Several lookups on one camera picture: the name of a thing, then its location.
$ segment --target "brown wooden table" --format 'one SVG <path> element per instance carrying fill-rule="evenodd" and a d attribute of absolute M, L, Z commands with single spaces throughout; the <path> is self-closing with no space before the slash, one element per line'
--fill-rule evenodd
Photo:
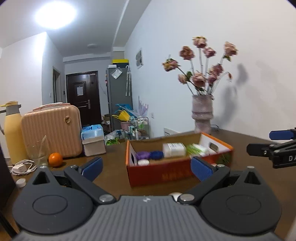
<path fill-rule="evenodd" d="M 268 158 L 250 157 L 246 153 L 246 146 L 249 143 L 269 143 L 270 141 L 225 130 L 213 132 L 212 135 L 234 147 L 234 158 L 231 164 L 233 170 L 243 170 L 246 166 L 255 166 L 268 185 L 272 188 L 282 204 L 282 216 L 275 233 L 284 239 L 296 216 L 296 167 L 273 169 L 272 162 L 269 161 Z M 103 172 L 95 179 L 94 183 L 113 194 L 116 198 L 119 198 L 122 194 L 168 195 L 172 192 L 184 193 L 198 183 L 197 178 L 190 177 L 184 180 L 158 185 L 131 188 L 125 167 L 126 143 L 107 146 L 106 150 L 107 154 L 101 155 L 104 160 Z M 67 165 L 82 165 L 92 158 L 93 157 L 82 157 L 69 159 L 67 160 Z M 17 227 L 12 217 L 12 204 L 18 194 L 19 190 L 15 189 L 3 210 L 4 215 L 15 229 L 17 229 Z M 10 240 L 2 227 L 0 227 L 0 240 Z"/>

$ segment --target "ribbed gray surface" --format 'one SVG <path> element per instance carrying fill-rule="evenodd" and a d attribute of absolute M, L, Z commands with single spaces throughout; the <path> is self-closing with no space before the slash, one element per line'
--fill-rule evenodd
<path fill-rule="evenodd" d="M 80 228 L 56 236 L 21 232 L 15 241 L 279 241 L 273 233 L 235 237 L 206 224 L 193 206 L 176 203 L 171 196 L 122 196 L 101 205 Z"/>

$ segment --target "doorway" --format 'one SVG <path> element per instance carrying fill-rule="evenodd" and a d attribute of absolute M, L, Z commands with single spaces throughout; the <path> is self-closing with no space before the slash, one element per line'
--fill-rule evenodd
<path fill-rule="evenodd" d="M 61 74 L 55 69 L 53 69 L 53 93 L 54 103 L 62 102 Z"/>
<path fill-rule="evenodd" d="M 102 123 L 98 72 L 66 75 L 68 103 L 80 111 L 82 126 Z"/>

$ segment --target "dark brown door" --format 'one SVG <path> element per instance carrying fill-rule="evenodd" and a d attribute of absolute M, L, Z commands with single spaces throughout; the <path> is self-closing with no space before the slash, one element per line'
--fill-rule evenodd
<path fill-rule="evenodd" d="M 78 107 L 81 124 L 101 124 L 98 72 L 67 75 L 68 103 Z"/>

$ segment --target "white storage box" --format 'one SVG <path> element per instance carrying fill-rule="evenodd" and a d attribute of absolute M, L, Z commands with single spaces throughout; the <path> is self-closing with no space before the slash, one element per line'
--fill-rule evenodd
<path fill-rule="evenodd" d="M 81 139 L 86 156 L 106 153 L 104 132 L 101 125 L 84 127 L 81 131 Z"/>

